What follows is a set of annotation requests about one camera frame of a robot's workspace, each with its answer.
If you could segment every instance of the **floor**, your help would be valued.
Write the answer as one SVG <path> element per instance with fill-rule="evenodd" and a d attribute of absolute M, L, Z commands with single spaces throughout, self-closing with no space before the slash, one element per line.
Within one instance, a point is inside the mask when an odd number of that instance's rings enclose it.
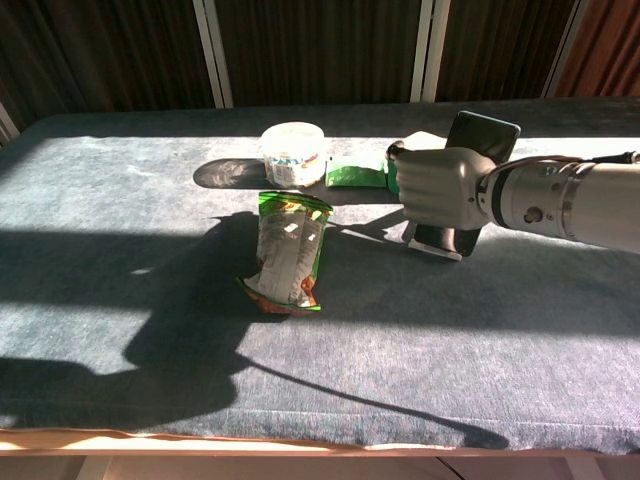
<path fill-rule="evenodd" d="M 11 480 L 635 480 L 615 458 L 0 457 Z"/>

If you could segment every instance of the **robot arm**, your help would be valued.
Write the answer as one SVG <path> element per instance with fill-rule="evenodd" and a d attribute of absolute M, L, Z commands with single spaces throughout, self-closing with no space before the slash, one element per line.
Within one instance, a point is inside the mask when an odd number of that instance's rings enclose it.
<path fill-rule="evenodd" d="M 418 228 L 426 226 L 427 238 L 437 237 L 437 245 L 422 250 L 459 260 L 465 253 L 455 251 L 455 237 L 479 233 L 491 221 L 640 253 L 640 159 L 635 153 L 592 160 L 530 157 L 498 166 L 463 147 L 411 151 L 394 144 L 388 155 L 395 162 L 405 216 Z"/>
<path fill-rule="evenodd" d="M 636 159 L 627 153 L 510 162 L 520 164 L 496 167 L 480 182 L 478 199 L 502 227 L 640 253 Z"/>

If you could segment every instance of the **green package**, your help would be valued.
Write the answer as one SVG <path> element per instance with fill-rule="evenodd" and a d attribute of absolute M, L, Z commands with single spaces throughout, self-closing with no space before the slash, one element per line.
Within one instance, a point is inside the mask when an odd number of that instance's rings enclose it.
<path fill-rule="evenodd" d="M 327 187 L 381 187 L 387 186 L 384 157 L 335 156 L 327 162 Z"/>
<path fill-rule="evenodd" d="M 261 192 L 256 257 L 260 271 L 238 279 L 245 292 L 268 313 L 320 310 L 312 289 L 324 230 L 333 208 L 301 193 Z"/>

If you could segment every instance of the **container lid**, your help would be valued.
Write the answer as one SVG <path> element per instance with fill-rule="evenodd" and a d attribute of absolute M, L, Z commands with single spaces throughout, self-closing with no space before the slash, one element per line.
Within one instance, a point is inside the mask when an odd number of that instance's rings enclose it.
<path fill-rule="evenodd" d="M 324 132 L 317 125 L 287 122 L 268 128 L 260 138 L 262 153 L 304 161 L 323 150 Z"/>

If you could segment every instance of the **curtain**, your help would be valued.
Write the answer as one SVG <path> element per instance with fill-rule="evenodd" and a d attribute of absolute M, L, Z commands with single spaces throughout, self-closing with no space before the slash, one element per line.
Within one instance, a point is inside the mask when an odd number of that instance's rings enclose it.
<path fill-rule="evenodd" d="M 235 106 L 407 102 L 420 0 L 216 0 Z"/>
<path fill-rule="evenodd" d="M 212 107 L 191 0 L 0 1 L 0 102 L 55 113 Z"/>
<path fill-rule="evenodd" d="M 557 96 L 640 96 L 640 1 L 589 4 Z"/>
<path fill-rule="evenodd" d="M 437 101 L 539 97 L 574 0 L 452 0 Z"/>

